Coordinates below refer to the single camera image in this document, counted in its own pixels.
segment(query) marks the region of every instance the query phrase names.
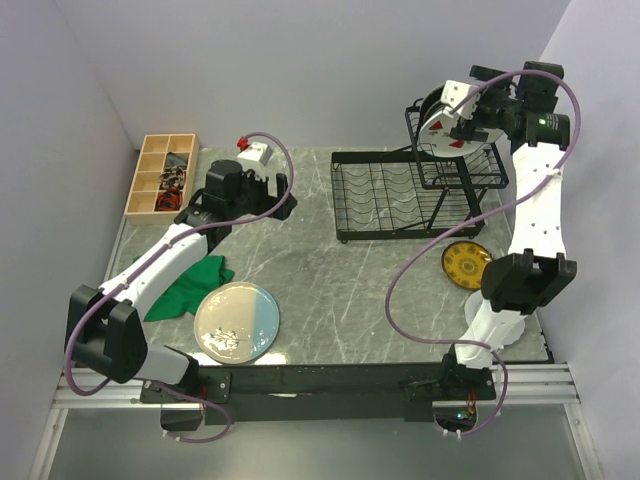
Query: yellow plate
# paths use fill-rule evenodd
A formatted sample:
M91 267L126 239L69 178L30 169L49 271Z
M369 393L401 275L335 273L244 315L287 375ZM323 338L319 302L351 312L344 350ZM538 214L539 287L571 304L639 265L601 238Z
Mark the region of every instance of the yellow plate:
M442 253L442 269L458 286L478 290L484 267L493 258L482 245L463 240L445 248Z

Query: blue and white plate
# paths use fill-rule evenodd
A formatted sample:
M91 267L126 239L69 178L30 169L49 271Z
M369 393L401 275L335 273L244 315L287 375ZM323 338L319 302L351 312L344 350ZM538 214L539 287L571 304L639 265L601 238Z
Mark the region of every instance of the blue and white plate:
M266 352L278 333L280 311L264 288L233 282L205 297L194 322L203 352L226 364L255 360Z

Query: white wall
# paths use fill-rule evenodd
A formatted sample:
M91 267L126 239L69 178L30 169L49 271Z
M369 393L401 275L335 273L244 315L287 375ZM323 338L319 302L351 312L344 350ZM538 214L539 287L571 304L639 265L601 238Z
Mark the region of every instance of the white wall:
M104 272L133 148L50 0L0 0L0 476L26 478L66 310Z
M542 56L565 66L583 131L562 212L578 277L541 316L569 361L607 478L624 480L640 478L638 18L636 0L573 0Z
M536 59L568 0L56 0L136 146L254 129L407 144L404 108L472 64Z

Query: green cloth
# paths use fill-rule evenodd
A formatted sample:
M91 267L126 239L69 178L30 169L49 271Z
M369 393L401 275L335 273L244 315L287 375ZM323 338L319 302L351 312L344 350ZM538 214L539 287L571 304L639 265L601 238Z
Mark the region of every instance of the green cloth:
M204 257L187 269L153 304L145 322L195 315L200 303L216 288L229 283L235 272L224 268L223 256Z

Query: plate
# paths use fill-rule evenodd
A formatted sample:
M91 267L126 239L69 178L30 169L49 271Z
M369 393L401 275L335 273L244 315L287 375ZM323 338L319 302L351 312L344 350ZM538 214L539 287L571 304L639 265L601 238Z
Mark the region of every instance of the plate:
M280 311L264 288L247 282L224 285L198 307L194 333L209 357L223 364L255 360L278 334Z
M493 258L482 245L463 240L454 242L442 253L442 269L456 285L478 290L484 269Z

